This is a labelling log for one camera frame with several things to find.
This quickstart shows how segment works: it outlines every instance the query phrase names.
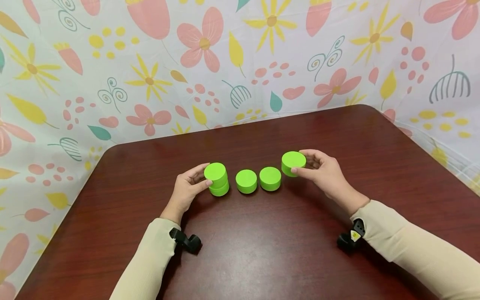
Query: floral backdrop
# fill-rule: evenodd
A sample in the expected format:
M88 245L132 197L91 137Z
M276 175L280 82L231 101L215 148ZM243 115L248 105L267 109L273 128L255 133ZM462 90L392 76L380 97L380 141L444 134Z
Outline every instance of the floral backdrop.
M0 4L0 299L116 144L364 104L480 193L479 0Z

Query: pink flower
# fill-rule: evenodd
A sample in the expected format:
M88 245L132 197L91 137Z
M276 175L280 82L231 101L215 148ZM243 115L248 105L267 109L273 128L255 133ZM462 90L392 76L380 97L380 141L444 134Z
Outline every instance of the pink flower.
M202 33L192 24L180 24L177 28L179 40L190 48L190 50L185 52L180 58L181 64L187 68L194 67L200 62L203 55L208 69L214 73L218 72L220 69L220 61L210 47L220 40L222 32L222 14L215 7L210 7L205 13Z
M325 96L318 102L317 108L324 107L333 98L333 95L343 95L351 92L360 83L361 76L353 77L345 81L347 70L338 69L333 73L330 84L319 84L313 89L313 93L318 96Z
M170 115L168 111L161 110L153 115L148 107L142 104L135 105L135 113L137 117L127 116L128 123L137 126L145 125L145 134L148 136L155 134L155 127L153 125L165 125L172 120L172 115Z
M452 37L455 40L466 37L479 18L478 0L447 0L433 5L423 15L423 19L431 24L439 23L457 12L460 12L452 27Z
M8 133L11 133L26 142L35 142L35 137L26 130L13 124L5 123L0 119L0 156L4 156L12 148L12 141L10 140Z

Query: beige long-sleeve shirt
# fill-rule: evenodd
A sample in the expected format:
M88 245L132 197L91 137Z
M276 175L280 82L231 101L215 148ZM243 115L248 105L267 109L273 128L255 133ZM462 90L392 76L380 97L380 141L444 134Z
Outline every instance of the beige long-sleeve shirt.
M378 201L371 200L350 219L357 218L366 229L363 238L380 255L411 273L440 299L480 300L480 264L473 258ZM174 254L172 228L180 227L160 218L150 223L110 300L156 299Z

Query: yellow flower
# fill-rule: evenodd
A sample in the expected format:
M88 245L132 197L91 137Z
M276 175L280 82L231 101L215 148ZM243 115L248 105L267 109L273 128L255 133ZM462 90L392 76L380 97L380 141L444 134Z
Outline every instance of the yellow flower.
M388 10L388 3L385 5L384 11L380 15L380 19L378 20L378 24L377 24L377 27L375 29L374 29L373 19L370 19L370 33L369 33L369 36L360 37L360 38L353 39L353 40L350 41L355 45L368 44L360 52L357 59L353 63L356 63L357 61L359 61L362 58L362 56L368 51L367 61L365 62L365 64L367 64L368 60L370 59L370 55L372 54L373 45L375 45L375 49L377 50L377 53L380 53L380 42L391 42L391 41L393 41L393 37L383 36L383 33L385 31L387 31L393 25L393 23L395 23L395 21L398 19L400 14L396 15L384 27L385 17L387 16L387 10Z
M276 0L271 0L270 2L270 7L271 7L271 13L268 13L267 10L267 3L265 0L262 0L262 9L264 11L264 16L265 19L263 20L245 20L245 23L250 25L253 28L264 28L265 26L267 27L264 31L264 34L260 38L260 43L258 44L257 51L262 48L266 38L267 34L270 34L270 50L272 51L273 54L273 30L275 29L276 35L285 42L285 36L283 35L282 29L280 26L283 26L288 29L295 29L297 28L297 25L295 23L285 21L285 20L279 20L278 17L283 13L285 8L290 4L291 0L285 0L283 1L283 4L280 6L278 11L276 11Z
M132 68L135 70L135 72L140 76L142 80L132 80L132 81L126 81L126 84L131 84L131 85L136 85L136 86L143 86L143 85L148 85L147 87L147 101L150 99L150 93L153 92L155 93L156 97L158 100L162 101L162 98L158 94L155 88L159 89L160 91L164 92L165 94L168 94L167 91L161 86L163 85L173 85L171 82L168 81L163 81L163 80L156 80L155 75L156 71L158 70L158 62L155 63L155 65L152 68L152 73L148 73L147 66L145 66L144 60L140 57L140 54L137 54L138 62L140 63L140 68L142 69L141 73L138 71L137 68L132 66Z
M36 82L38 83L38 86L40 86L40 89L45 95L47 93L45 92L45 89L43 88L43 86L46 86L48 89L50 89L52 92L58 95L57 91L55 91L53 87L51 87L51 85L49 85L48 82L45 79L43 79L41 76L51 80L60 81L60 79L58 79L57 77L43 70L58 70L61 67L59 65L35 65L35 45L33 43L30 43L30 46L28 47L28 59L27 59L11 41L7 40L4 37L2 38L3 40L5 40L7 45L12 49L14 53L14 55L12 54L10 55L12 59L16 61L19 65L25 68L25 71L22 72L17 77L15 77L15 79L29 80L32 77L34 77Z

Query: fan-shaped plant drawing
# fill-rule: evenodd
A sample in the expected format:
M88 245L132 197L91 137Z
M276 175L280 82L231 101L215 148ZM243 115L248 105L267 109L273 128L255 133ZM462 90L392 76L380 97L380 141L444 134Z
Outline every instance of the fan-shaped plant drawing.
M443 100L444 98L455 96L462 97L464 92L466 94L465 97L469 97L470 91L470 79L468 79L468 76L462 71L455 71L455 56L452 54L452 70L450 73L440 78L437 83L435 83L432 91L430 92L429 100L430 103L433 104L433 99L438 102L438 94L440 94L440 99Z

